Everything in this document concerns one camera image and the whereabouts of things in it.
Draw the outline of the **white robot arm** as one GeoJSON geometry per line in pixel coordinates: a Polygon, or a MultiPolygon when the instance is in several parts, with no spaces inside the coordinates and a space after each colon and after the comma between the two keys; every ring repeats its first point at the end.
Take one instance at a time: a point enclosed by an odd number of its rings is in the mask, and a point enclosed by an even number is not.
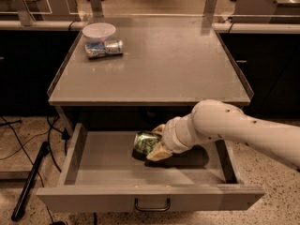
{"type": "Polygon", "coordinates": [[[250,117],[218,100],[202,100],[191,113],[158,126],[161,140],[147,155],[160,161],[198,144],[219,140],[244,143],[292,168],[300,168],[300,127],[250,117]]]}

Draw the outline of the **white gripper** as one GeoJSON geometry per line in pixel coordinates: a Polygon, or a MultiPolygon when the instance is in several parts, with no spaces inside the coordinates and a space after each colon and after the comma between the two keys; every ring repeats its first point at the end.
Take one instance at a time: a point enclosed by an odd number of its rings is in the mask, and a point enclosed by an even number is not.
{"type": "Polygon", "coordinates": [[[175,117],[166,125],[161,124],[153,129],[156,134],[162,134],[162,141],[147,155],[147,159],[157,162],[170,158],[173,153],[181,154],[192,148],[189,129],[193,128],[189,116],[175,117]]]}

